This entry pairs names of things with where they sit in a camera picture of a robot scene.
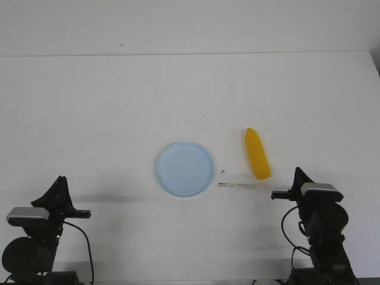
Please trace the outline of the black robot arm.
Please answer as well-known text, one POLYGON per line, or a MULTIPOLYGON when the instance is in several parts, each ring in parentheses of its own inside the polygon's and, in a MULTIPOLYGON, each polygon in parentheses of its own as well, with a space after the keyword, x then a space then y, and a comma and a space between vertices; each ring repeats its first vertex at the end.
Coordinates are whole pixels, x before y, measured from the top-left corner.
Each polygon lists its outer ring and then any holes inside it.
POLYGON ((52 186, 29 207, 14 207, 6 217, 7 223, 24 230, 25 236, 12 240, 2 253, 2 266, 9 272, 3 282, 8 284, 81 284, 75 271, 54 271, 64 225, 80 231, 87 243, 91 280, 94 265, 91 245, 85 231, 66 219, 89 219, 90 210, 78 210, 72 203, 67 178, 58 176, 52 186))
POLYGON ((300 167, 295 168, 288 191, 273 191, 271 199, 296 202, 299 230, 309 249, 292 245, 293 251, 310 256, 312 267, 293 267, 287 281, 280 284, 359 284, 344 250, 343 229, 349 221, 339 204, 343 194, 330 184, 314 182, 300 167))

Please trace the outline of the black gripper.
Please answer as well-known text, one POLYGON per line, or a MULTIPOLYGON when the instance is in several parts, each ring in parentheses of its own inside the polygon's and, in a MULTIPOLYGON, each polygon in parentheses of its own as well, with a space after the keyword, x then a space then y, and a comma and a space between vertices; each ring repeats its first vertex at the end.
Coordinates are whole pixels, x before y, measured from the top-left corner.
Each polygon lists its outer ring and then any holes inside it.
POLYGON ((300 207, 302 193, 299 191, 300 186, 304 183, 314 183, 314 181, 300 168, 296 167, 294 171, 293 184, 288 191, 273 191, 271 193, 272 200, 288 200, 296 203, 297 208, 300 207))
POLYGON ((77 210, 72 203, 67 178, 59 176, 52 186, 40 198, 31 202, 33 207, 44 208, 52 211, 49 216, 49 222, 57 235, 63 233, 64 225, 69 225, 81 231, 81 229, 72 223, 66 222, 66 219, 89 219, 91 217, 90 210, 77 210), (64 210, 57 210, 64 205, 64 210))

